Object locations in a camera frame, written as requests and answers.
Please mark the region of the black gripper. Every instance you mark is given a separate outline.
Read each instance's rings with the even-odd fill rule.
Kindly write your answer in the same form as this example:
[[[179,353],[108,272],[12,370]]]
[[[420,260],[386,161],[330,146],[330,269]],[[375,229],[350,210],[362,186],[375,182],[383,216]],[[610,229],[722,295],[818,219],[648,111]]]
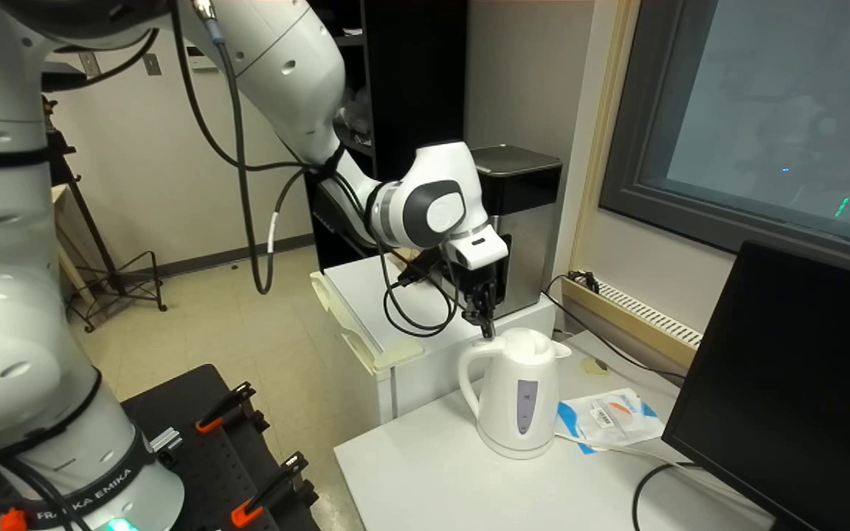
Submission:
[[[451,307],[474,326],[483,339],[493,339],[493,311],[499,303],[499,275],[493,264],[467,272],[458,263],[442,260],[437,264],[440,285],[451,295]]]

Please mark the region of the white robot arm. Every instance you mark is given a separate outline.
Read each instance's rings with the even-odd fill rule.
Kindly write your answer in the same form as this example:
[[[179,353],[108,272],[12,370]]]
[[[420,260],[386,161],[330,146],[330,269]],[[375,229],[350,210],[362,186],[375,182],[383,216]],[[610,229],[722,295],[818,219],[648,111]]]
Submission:
[[[282,154],[362,248],[464,272],[507,255],[467,145],[372,177],[334,130],[343,101],[346,58],[309,0],[0,0],[0,474],[33,531],[176,531],[189,503],[68,310],[60,244],[79,213],[52,199],[52,126],[120,250],[234,250],[229,167],[272,193]]]

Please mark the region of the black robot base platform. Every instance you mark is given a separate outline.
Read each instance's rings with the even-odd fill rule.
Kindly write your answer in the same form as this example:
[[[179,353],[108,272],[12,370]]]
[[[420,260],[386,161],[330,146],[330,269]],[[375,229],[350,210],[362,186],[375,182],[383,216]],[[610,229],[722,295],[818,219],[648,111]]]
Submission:
[[[229,531],[279,460],[251,410],[201,437],[194,421],[229,391],[197,365],[117,400],[96,368],[70,388],[18,382],[0,396],[0,531]],[[300,471],[248,531],[318,531]]]

